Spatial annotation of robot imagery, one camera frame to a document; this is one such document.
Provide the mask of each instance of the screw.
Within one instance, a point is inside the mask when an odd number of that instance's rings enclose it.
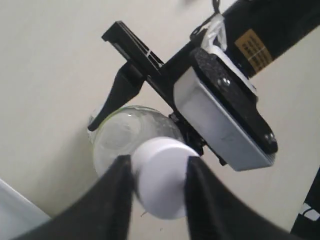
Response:
[[[269,144],[272,144],[277,141],[275,135],[272,132],[264,135],[264,138],[268,141]]]
[[[231,82],[230,82],[230,80],[229,79],[226,79],[226,78],[223,78],[222,80],[221,79],[219,79],[218,80],[218,85],[225,85],[226,87],[228,87],[230,84],[231,84]]]

